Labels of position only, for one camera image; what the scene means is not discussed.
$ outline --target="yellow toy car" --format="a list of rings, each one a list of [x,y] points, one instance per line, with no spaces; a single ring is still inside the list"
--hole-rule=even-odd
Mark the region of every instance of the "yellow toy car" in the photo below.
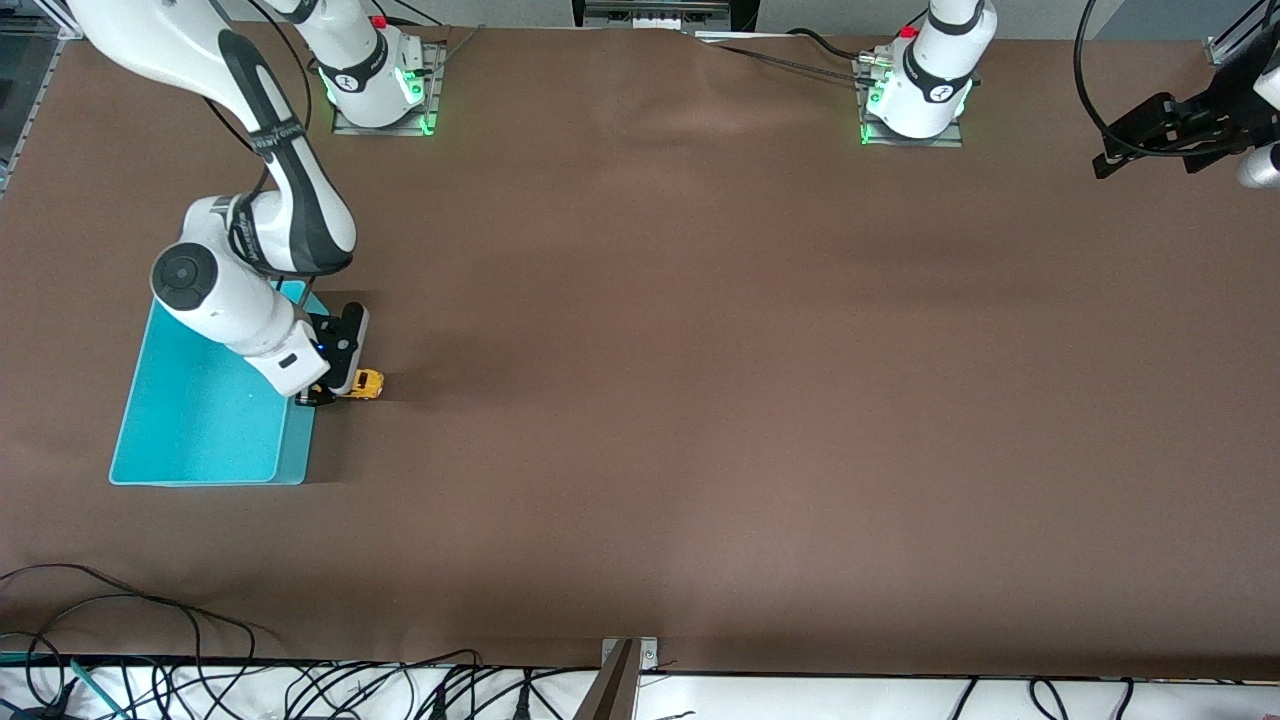
[[[383,393],[383,374],[378,370],[356,370],[356,382],[351,392],[343,397],[351,400],[374,400]]]

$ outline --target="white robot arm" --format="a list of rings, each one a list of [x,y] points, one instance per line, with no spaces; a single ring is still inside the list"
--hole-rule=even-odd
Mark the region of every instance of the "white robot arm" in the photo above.
[[[919,33],[876,49],[891,58],[890,72],[867,109],[899,135],[937,136],[960,114],[995,35],[996,9],[987,0],[932,0]]]
[[[367,314],[348,305],[325,331],[349,331],[326,348],[317,318],[264,275],[317,277],[351,263],[356,228],[305,129],[257,49],[206,0],[72,0],[88,40],[143,77],[228,108],[248,131],[278,191],[197,200],[179,241],[156,259],[155,297],[179,322],[242,355],[284,396],[351,388]]]
[[[1280,110],[1280,51],[1272,56],[1267,68],[1253,82],[1253,91],[1272,108]],[[1249,151],[1236,167],[1235,177],[1240,184],[1254,190],[1280,187],[1280,142],[1254,147]]]
[[[421,68],[421,41],[385,23],[374,27],[360,0],[266,0],[307,41],[334,104],[352,123],[380,128],[422,104],[406,83]]]

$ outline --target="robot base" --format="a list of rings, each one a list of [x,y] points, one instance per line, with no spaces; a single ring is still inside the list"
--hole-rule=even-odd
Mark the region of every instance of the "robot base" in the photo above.
[[[440,86],[444,81],[444,44],[422,44],[412,35],[401,35],[399,54],[406,59],[406,72],[402,76],[406,96],[421,102],[413,106],[399,120],[380,128],[361,127],[347,119],[334,105],[334,135],[381,135],[397,137],[417,137],[435,135],[435,119],[440,110]]]
[[[954,119],[940,135],[927,138],[906,137],[893,132],[884,120],[879,119],[869,110],[869,105],[878,100],[877,94],[882,92],[887,81],[888,68],[892,67],[893,45],[878,45],[869,58],[869,61],[854,60],[854,74],[867,78],[874,85],[858,83],[858,122],[861,132],[863,145],[900,145],[910,147],[960,147],[960,120]]]

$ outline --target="blue plastic bin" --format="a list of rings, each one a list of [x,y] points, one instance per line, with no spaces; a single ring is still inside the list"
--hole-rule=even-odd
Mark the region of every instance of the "blue plastic bin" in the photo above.
[[[284,283],[297,300],[303,283]],[[312,295],[310,313],[326,313]],[[119,486],[292,486],[307,473],[315,409],[282,397],[225,346],[155,300],[115,442]]]

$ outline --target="brown table surface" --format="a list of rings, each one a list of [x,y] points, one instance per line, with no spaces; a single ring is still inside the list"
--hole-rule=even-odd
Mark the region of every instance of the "brown table surface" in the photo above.
[[[1107,117],[1210,76],[1088,55]],[[431,138],[317,102],[361,233],[317,287],[369,305],[389,389],[320,411],[303,486],[141,489],[106,473],[151,260],[260,165],[72,45],[0,202],[0,568],[91,564],[271,656],[1275,676],[1277,200],[1234,160],[1093,179],[1069,58],[996,42],[963,150],[860,146],[846,86],[662,31],[483,29]],[[0,625],[95,589],[14,580]],[[54,637],[191,652],[128,603]]]

